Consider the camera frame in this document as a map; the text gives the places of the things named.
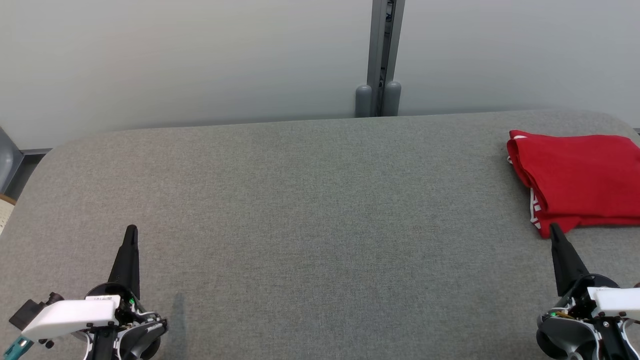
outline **gray table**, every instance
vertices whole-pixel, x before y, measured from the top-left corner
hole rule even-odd
[[[48,154],[0,237],[0,318],[106,281],[140,230],[155,359],[544,359],[550,244],[506,161],[510,129],[634,131],[608,115],[516,111],[146,129]],[[640,281],[640,229],[568,234]],[[0,327],[5,345],[18,335]],[[634,342],[639,336],[632,333]],[[74,338],[27,359],[80,359]]]

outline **gray metal post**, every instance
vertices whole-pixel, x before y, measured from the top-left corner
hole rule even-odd
[[[371,99],[371,86],[358,86],[356,89],[356,117],[371,116]]]
[[[400,28],[402,27],[402,17],[404,14],[404,0],[395,0],[393,24],[391,27],[391,41],[389,44],[389,60],[387,62],[386,82],[394,80],[396,71],[396,58],[398,56],[398,45],[400,44]]]
[[[402,86],[397,81],[385,85],[385,98],[382,104],[382,116],[398,116],[400,91]]]
[[[24,155],[18,150],[13,141],[0,128],[0,193],[6,191],[23,157]]]
[[[380,67],[385,39],[385,19],[387,18],[387,0],[373,0],[371,9],[371,34],[369,36],[369,64],[367,67],[367,85],[371,87],[370,116],[378,116],[376,104],[380,90]]]

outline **white label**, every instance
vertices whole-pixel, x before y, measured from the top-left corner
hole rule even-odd
[[[85,300],[111,300],[116,304],[120,303],[119,295],[100,295],[100,296],[87,296],[84,298]]]
[[[157,328],[162,327],[161,323],[157,323],[153,326],[147,327],[147,332],[151,331],[151,330],[156,330]]]

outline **gray upholstered table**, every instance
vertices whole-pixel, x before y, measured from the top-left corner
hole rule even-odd
[[[146,129],[54,149],[0,237],[0,318],[106,281],[140,230],[155,359],[544,359],[550,244],[506,161],[510,129],[619,134],[590,112],[520,111]],[[568,234],[640,281],[640,229]],[[637,331],[632,333],[638,343]],[[8,322],[0,340],[18,331]],[[80,359],[69,337],[27,359]]]

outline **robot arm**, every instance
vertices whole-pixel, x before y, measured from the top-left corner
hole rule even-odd
[[[554,359],[640,360],[626,329],[640,317],[640,288],[590,274],[557,224],[550,228],[560,301],[538,318],[538,346]]]
[[[118,250],[109,282],[89,291],[84,300],[64,300],[51,293],[49,301],[27,301],[9,320],[22,334],[4,353],[17,360],[34,342],[73,334],[85,340],[85,360],[150,359],[167,331],[167,320],[140,304],[138,229],[130,225]]]

